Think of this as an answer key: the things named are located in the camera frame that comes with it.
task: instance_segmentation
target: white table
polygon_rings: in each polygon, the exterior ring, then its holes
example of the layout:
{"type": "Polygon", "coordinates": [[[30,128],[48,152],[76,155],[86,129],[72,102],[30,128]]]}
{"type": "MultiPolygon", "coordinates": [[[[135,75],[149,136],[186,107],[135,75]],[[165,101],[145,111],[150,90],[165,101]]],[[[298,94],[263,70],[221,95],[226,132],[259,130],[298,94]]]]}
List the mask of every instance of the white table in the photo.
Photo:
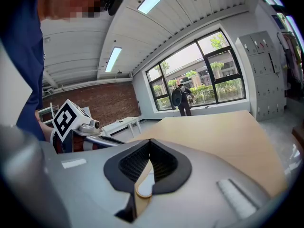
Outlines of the white table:
{"type": "Polygon", "coordinates": [[[128,126],[131,130],[132,136],[134,137],[134,131],[132,128],[133,123],[137,124],[139,133],[142,133],[142,129],[138,122],[138,117],[126,117],[122,120],[116,121],[115,123],[111,123],[110,125],[102,127],[102,130],[104,131],[106,136],[111,137],[112,133],[117,132],[128,126]]]}

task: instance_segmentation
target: white cabinet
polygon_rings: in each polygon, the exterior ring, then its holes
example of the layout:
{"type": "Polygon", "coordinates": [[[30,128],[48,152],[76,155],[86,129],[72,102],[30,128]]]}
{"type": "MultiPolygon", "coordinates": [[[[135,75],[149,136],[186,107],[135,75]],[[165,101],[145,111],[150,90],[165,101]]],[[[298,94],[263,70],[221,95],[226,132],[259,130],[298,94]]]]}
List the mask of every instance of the white cabinet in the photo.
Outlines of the white cabinet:
{"type": "Polygon", "coordinates": [[[279,57],[266,31],[241,36],[236,41],[247,76],[250,112],[257,121],[284,112],[284,82],[279,57]]]}

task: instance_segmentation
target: ceiling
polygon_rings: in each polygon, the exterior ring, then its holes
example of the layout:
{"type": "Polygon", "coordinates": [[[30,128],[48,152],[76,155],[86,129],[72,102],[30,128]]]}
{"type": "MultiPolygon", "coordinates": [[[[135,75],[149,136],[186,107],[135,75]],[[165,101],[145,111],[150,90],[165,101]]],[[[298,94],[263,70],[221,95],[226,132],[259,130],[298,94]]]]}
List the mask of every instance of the ceiling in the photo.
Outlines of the ceiling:
{"type": "Polygon", "coordinates": [[[124,0],[115,16],[45,20],[44,86],[53,88],[99,79],[129,77],[159,46],[195,22],[250,0],[161,0],[147,15],[143,0],[124,0]],[[112,72],[105,66],[113,47],[122,51],[112,72]]]}

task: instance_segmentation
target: person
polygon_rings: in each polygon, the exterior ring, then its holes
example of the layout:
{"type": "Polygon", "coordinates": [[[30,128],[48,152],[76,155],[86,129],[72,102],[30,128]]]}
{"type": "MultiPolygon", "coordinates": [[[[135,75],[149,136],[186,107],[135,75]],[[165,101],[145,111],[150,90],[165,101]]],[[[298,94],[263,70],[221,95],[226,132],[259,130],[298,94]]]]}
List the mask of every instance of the person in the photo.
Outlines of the person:
{"type": "Polygon", "coordinates": [[[181,116],[186,116],[185,115],[185,110],[186,110],[187,116],[191,116],[191,111],[190,111],[190,106],[189,106],[189,103],[188,103],[187,95],[190,95],[192,100],[195,99],[195,96],[183,84],[178,85],[178,87],[180,87],[180,91],[181,91],[181,102],[180,102],[180,105],[178,106],[179,111],[180,111],[180,115],[181,116]]]}
{"type": "Polygon", "coordinates": [[[40,121],[42,104],[44,51],[41,21],[70,19],[79,14],[100,12],[101,0],[14,0],[7,6],[5,24],[1,25],[2,43],[15,67],[32,88],[17,126],[34,134],[40,141],[51,140],[53,128],[40,121]]]}

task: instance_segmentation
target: window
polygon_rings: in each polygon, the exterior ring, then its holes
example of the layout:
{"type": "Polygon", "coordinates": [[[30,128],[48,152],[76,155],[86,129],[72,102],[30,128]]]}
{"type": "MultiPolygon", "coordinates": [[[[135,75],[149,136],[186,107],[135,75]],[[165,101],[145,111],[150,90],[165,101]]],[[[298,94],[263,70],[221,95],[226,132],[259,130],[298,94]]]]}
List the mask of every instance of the window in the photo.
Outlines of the window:
{"type": "Polygon", "coordinates": [[[183,84],[195,96],[192,106],[245,98],[235,54],[221,30],[199,38],[147,71],[159,111],[173,109],[171,94],[183,84]]]}

